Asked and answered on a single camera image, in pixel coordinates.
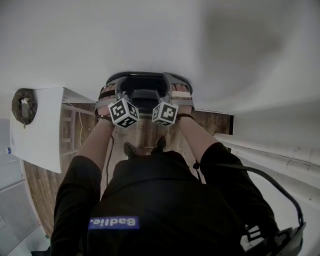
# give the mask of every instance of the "foot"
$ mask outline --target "foot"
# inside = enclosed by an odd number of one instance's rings
[[[157,152],[164,152],[167,147],[167,140],[164,136],[160,136],[155,142],[155,149]]]
[[[132,146],[129,142],[126,142],[123,144],[123,151],[124,154],[128,159],[132,159],[135,157],[136,149],[134,146]]]

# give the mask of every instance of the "blue label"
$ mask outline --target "blue label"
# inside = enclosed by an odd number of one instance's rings
[[[116,216],[91,218],[89,230],[138,230],[139,217],[137,216]]]

